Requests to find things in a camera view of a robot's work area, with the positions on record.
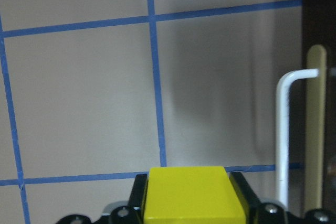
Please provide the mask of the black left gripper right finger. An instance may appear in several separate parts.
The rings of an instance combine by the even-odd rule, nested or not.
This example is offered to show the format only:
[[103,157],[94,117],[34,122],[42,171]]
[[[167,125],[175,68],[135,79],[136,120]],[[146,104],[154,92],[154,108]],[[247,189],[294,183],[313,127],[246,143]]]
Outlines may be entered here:
[[246,223],[254,223],[257,208],[261,201],[241,172],[230,173],[229,180],[245,213]]

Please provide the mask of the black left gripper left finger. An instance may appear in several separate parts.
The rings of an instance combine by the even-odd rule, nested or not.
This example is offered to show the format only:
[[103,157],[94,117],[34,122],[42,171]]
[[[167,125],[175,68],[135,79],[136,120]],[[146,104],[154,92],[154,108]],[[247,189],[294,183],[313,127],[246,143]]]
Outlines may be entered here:
[[132,208],[139,219],[139,223],[144,223],[144,210],[146,193],[148,188],[148,175],[136,175],[128,201],[128,206]]

